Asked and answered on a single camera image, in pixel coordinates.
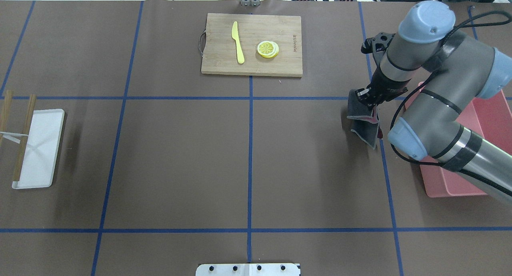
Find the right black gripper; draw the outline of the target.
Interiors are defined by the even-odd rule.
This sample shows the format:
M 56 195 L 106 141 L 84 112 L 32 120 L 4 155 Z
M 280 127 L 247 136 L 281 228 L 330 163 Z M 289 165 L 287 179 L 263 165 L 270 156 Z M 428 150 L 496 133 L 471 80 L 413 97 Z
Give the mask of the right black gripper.
M 369 111 L 374 110 L 384 101 L 391 101 L 407 91 L 407 84 L 410 80 L 395 81 L 381 70 L 376 70 L 366 88 L 355 90 L 356 99 L 361 104 L 366 104 Z

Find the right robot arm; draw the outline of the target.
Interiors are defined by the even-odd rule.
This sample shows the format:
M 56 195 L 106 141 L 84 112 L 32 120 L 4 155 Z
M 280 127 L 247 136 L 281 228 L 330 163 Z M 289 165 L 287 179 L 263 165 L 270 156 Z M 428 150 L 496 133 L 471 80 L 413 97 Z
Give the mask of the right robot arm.
M 493 198 L 511 203 L 511 155 L 456 119 L 474 98 L 490 99 L 511 81 L 511 58 L 472 39 L 462 28 L 489 15 L 505 21 L 477 23 L 502 26 L 511 15 L 492 10 L 456 25 L 448 5 L 427 0 L 415 4 L 395 34 L 367 38 L 363 54 L 373 55 L 376 70 L 367 87 L 352 90 L 349 115 L 377 119 L 376 108 L 403 94 L 414 97 L 402 116 L 394 114 L 388 141 L 400 158 L 461 175 Z M 430 156 L 435 162 L 425 162 Z

